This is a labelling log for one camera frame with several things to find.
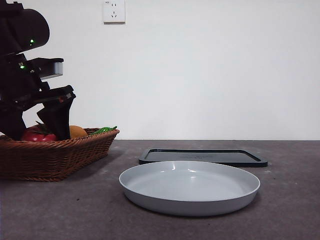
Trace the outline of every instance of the round plate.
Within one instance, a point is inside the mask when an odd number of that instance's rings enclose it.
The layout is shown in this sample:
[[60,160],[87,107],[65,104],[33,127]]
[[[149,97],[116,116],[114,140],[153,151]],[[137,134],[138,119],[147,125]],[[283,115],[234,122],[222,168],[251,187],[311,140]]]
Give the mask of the round plate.
[[202,161],[161,161],[134,166],[119,177],[133,203],[164,214],[213,216],[247,206],[259,179],[240,168]]

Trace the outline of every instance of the woven basket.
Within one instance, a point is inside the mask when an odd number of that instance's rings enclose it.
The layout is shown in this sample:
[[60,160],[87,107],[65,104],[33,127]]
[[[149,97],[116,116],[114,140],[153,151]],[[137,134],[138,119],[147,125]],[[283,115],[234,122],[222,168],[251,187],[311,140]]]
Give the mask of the woven basket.
[[[99,128],[85,128],[90,134]],[[108,155],[118,129],[62,141],[14,141],[0,136],[0,179],[58,182]]]

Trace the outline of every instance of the gray table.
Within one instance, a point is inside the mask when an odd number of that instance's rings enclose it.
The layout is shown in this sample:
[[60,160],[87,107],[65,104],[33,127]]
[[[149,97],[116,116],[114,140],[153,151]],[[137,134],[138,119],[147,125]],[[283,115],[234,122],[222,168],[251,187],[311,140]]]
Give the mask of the gray table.
[[[178,217],[128,201],[118,177],[146,148],[243,149],[268,167],[247,207]],[[320,141],[115,140],[109,156],[61,182],[0,181],[1,240],[320,240]]]

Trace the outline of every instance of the wall socket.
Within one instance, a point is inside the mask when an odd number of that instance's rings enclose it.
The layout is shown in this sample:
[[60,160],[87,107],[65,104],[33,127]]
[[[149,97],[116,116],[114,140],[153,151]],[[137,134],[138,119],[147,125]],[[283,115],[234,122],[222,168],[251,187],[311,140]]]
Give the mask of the wall socket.
[[103,2],[103,22],[105,24],[124,24],[126,22],[125,0],[105,0]]

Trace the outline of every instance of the fake fruit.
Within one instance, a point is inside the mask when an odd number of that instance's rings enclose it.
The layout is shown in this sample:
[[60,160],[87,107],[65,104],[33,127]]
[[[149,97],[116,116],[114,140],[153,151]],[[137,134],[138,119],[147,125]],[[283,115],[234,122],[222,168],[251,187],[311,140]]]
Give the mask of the fake fruit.
[[100,128],[99,130],[91,133],[90,135],[106,133],[106,132],[115,130],[116,128],[117,128],[117,126],[114,126],[114,127],[105,126],[105,127]]
[[70,129],[70,137],[72,139],[88,136],[87,132],[80,126],[71,125],[69,126],[69,129]]
[[57,136],[50,132],[43,123],[37,123],[24,131],[21,141],[52,142],[58,140]]

